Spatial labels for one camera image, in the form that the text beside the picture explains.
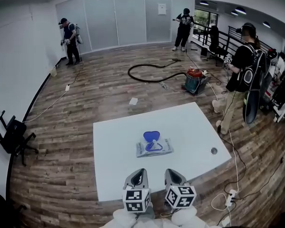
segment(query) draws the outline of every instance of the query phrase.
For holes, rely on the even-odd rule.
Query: plastic package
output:
[[[140,142],[136,144],[136,157],[147,157],[173,153],[170,139],[164,139],[158,131],[145,132]]]

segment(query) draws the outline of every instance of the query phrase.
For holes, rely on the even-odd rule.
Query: wooden floor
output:
[[[10,195],[18,204],[28,207],[22,220],[31,228],[96,228],[112,219],[112,213],[123,207],[120,200],[98,202],[93,153],[93,123],[145,113],[171,106],[196,101],[213,126],[222,118],[215,114],[211,101],[216,99],[209,85],[201,95],[194,97],[186,92],[165,90],[159,84],[134,81],[127,75],[130,66],[141,63],[165,65],[171,58],[182,61],[165,69],[140,68],[134,73],[144,78],[160,79],[164,76],[186,71],[194,66],[180,51],[172,52],[172,44],[111,49],[84,55],[82,64],[67,67],[62,62],[58,75],[50,78],[41,91],[29,114],[28,120],[38,116],[58,99],[67,84],[76,82],[70,91],[38,119],[28,123],[28,133],[37,137],[29,144],[39,149],[39,154],[26,152],[27,167],[21,158],[14,160],[10,180]],[[201,69],[211,71],[226,82],[226,72],[215,67],[215,61],[200,57],[200,49],[189,51],[189,55]],[[181,90],[184,76],[167,80],[169,87]],[[210,84],[219,99],[225,84],[217,85],[212,78]],[[138,98],[136,106],[129,105],[132,97]],[[273,123],[273,115],[262,113],[252,126],[243,122],[241,108],[236,110],[230,131],[235,147],[246,163],[245,177],[239,182],[243,197],[258,191],[285,158],[285,120]],[[226,144],[233,157],[232,147]],[[237,157],[239,177],[244,165]],[[192,180],[197,191],[194,206],[198,217],[216,225],[227,213],[211,208],[211,200],[223,192],[229,181],[236,180],[234,158],[220,167]],[[236,189],[229,185],[227,190]],[[163,211],[164,191],[152,195],[157,216]],[[218,198],[213,205],[223,209],[224,198]],[[285,160],[268,185],[258,194],[237,201],[231,212],[232,225],[253,228],[268,227],[281,211],[285,210]]]

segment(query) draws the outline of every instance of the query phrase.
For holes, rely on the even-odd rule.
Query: beige pants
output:
[[[237,104],[243,104],[245,93],[242,92],[228,92],[227,98],[220,101],[215,101],[213,104],[214,110],[217,112],[224,111],[225,117],[221,123],[221,133],[227,134],[233,117],[234,110]]]

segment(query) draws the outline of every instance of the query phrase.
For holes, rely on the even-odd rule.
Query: frosted glass panel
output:
[[[159,4],[166,15],[159,15]],[[147,42],[170,41],[171,0],[146,0]]]
[[[192,9],[193,0],[173,0],[172,6],[172,19],[176,19],[176,17],[183,13],[184,8],[190,9],[190,15],[194,17],[194,11]],[[177,29],[180,23],[176,21],[172,21],[172,41],[175,41],[177,36]]]
[[[118,46],[114,0],[84,0],[92,49]]]
[[[146,42],[144,0],[115,0],[119,45]]]
[[[84,4],[82,0],[69,0],[56,5],[58,20],[66,18],[71,23],[76,23],[80,27],[80,36],[84,43],[79,45],[81,53],[90,52],[89,36],[86,28],[86,18],[84,11]]]

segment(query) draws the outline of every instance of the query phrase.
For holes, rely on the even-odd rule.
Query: black metal railing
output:
[[[237,39],[240,39],[241,41],[244,41],[242,39],[242,35],[240,33],[237,33],[236,31],[237,29],[236,28],[233,28],[231,26],[229,26],[229,32],[228,34],[237,38]],[[266,43],[264,43],[263,41],[260,41],[260,44],[261,44],[261,49],[264,51],[264,52],[267,52],[269,49],[272,49],[269,45],[267,45]]]
[[[210,47],[210,29],[210,27],[205,26],[203,24],[194,23],[193,38],[201,42],[202,45],[207,45]],[[219,31],[218,41],[219,45],[232,56],[235,55],[237,48],[244,44],[244,42],[240,38],[234,37],[222,31]]]

